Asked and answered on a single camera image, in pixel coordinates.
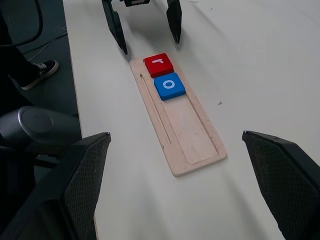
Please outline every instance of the sneaker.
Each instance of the sneaker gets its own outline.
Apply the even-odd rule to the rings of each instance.
[[[36,79],[27,86],[21,87],[23,90],[30,90],[35,87],[42,80],[45,80],[52,76],[59,68],[59,64],[55,60],[45,61],[44,63],[34,63],[39,69],[40,72]]]

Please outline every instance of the floor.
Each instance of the floor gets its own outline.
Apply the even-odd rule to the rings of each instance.
[[[43,15],[43,32],[34,42],[19,47],[21,52],[38,47],[66,32],[63,1],[39,2]],[[13,42],[28,39],[37,32],[38,14],[34,0],[0,0],[0,4]],[[40,50],[41,48],[25,55],[26,59],[29,60]],[[19,90],[35,106],[75,115],[78,109],[68,36],[57,39],[31,62],[41,63],[49,59],[59,63],[58,72],[31,90]]]

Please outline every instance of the white table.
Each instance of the white table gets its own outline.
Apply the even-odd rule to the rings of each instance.
[[[243,130],[296,142],[320,164],[320,2],[197,1],[181,0],[177,47],[165,0],[113,0],[130,57],[172,54],[228,151],[174,177],[101,0],[64,0],[82,134],[112,138],[95,211],[100,240],[282,240]]]

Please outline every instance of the mesh panel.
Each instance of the mesh panel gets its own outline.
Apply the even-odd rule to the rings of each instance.
[[[318,191],[277,145],[259,138],[245,143],[260,191],[283,236],[302,239],[318,208]]]
[[[94,218],[108,149],[108,137],[90,146],[85,152],[64,193],[64,204],[80,240]]]

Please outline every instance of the wooden board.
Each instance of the wooden board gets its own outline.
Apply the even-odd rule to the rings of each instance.
[[[169,56],[185,95],[162,101],[144,58],[130,66],[172,174],[181,176],[224,159],[225,146],[174,59]]]

